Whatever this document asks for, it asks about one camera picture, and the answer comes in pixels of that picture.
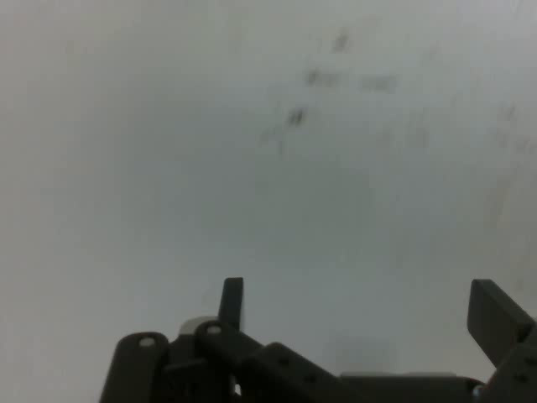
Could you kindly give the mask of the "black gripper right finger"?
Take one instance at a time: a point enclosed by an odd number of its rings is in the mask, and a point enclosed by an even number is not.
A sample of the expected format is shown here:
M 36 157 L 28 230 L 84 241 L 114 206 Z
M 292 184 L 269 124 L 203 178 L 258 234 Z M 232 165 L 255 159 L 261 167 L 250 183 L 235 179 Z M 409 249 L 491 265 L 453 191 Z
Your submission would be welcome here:
M 492 280 L 473 280 L 467 329 L 495 370 L 478 402 L 536 401 L 536 320 Z

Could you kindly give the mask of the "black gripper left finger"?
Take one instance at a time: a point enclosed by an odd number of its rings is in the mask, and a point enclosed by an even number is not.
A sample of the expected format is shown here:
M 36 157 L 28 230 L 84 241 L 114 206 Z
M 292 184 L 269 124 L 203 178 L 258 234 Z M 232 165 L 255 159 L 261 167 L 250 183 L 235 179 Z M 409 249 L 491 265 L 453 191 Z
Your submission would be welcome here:
M 219 312 L 173 342 L 134 333 L 116 347 L 102 402 L 338 402 L 341 383 L 279 343 L 240 330 L 243 280 L 223 283 Z

